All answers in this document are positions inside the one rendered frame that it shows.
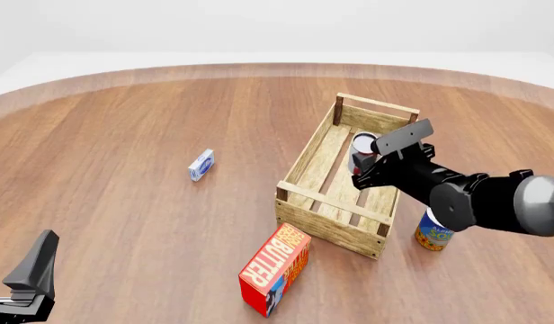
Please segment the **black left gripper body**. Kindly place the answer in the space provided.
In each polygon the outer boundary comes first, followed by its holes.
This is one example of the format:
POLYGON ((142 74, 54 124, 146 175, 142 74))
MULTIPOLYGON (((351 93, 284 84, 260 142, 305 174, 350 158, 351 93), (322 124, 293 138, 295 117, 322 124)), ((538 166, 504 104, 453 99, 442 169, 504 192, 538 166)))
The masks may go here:
POLYGON ((55 294, 36 294, 32 299, 0 298, 0 324, 28 324, 48 320, 55 294))

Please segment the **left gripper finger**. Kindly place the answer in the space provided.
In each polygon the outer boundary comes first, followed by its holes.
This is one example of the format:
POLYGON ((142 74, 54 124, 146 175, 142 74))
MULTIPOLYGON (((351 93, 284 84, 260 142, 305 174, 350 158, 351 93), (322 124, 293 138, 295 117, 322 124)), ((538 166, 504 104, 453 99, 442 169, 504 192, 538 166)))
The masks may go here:
POLYGON ((54 265, 59 236, 44 230, 21 263, 3 280, 11 288, 12 301, 29 301, 35 296, 55 299, 54 265))

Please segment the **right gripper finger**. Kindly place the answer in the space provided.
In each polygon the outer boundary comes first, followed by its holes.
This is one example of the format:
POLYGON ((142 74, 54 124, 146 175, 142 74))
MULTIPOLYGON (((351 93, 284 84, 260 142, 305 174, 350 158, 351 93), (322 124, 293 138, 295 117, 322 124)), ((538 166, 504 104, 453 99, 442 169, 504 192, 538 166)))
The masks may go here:
POLYGON ((377 161, 376 153, 355 153, 354 154, 354 166, 360 171, 367 171, 370 169, 375 162, 377 161))

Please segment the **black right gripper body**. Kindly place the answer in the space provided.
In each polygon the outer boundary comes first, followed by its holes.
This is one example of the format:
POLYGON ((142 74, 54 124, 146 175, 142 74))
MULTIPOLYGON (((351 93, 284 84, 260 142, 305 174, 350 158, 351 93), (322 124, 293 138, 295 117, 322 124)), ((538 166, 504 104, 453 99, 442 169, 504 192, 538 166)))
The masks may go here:
POLYGON ((405 190, 417 183, 426 188, 434 188, 435 176, 432 175, 434 167, 430 167, 434 156, 434 145, 427 143, 396 150, 379 158, 361 175, 353 175, 353 186, 363 190, 394 185, 396 188, 405 190))

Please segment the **red tomato sauce can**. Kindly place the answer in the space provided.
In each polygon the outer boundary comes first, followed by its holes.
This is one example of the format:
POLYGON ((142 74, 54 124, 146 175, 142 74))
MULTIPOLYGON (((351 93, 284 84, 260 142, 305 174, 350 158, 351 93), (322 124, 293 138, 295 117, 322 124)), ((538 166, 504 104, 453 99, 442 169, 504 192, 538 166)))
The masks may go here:
POLYGON ((378 137, 368 131, 361 131, 354 135, 352 142, 349 147, 348 155, 348 169, 352 175, 361 175, 363 171, 360 171, 354 166, 354 154, 355 153, 375 153, 371 149, 371 145, 375 142, 378 137))

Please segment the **wooden slat tray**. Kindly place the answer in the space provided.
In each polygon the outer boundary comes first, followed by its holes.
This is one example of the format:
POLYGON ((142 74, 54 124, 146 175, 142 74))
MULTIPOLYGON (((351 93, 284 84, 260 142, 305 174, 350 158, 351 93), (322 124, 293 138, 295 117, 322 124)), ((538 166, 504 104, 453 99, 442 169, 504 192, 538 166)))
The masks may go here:
POLYGON ((313 237, 377 259, 385 250, 400 191, 360 191, 348 170, 349 140, 360 131, 387 134, 417 120, 419 111, 337 94, 288 174, 277 184, 275 215, 313 237))

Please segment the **blue yellow soup can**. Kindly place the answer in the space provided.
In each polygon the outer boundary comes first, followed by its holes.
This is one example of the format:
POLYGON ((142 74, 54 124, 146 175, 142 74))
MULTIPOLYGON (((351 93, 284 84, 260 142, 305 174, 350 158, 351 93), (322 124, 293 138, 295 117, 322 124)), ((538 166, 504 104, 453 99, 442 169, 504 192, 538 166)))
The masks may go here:
POLYGON ((448 245, 453 234, 454 231, 445 228, 427 207, 415 230, 415 239, 428 250, 440 251, 448 245))

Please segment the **red butter box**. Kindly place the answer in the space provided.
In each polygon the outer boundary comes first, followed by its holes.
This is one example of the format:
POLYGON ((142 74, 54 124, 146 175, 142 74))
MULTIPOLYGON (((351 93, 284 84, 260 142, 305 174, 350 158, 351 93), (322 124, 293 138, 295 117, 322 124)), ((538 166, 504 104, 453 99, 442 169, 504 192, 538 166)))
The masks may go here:
POLYGON ((308 263, 311 237, 283 223, 238 275, 247 304, 269 318, 308 263))

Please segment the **small blue white box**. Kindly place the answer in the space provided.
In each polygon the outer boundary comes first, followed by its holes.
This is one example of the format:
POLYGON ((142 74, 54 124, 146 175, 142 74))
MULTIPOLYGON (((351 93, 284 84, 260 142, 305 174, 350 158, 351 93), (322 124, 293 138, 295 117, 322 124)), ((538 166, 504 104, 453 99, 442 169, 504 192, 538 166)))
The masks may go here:
POLYGON ((201 180, 201 178, 213 167, 215 164, 214 151, 210 148, 201 153, 198 158, 188 166, 190 179, 193 182, 201 180))

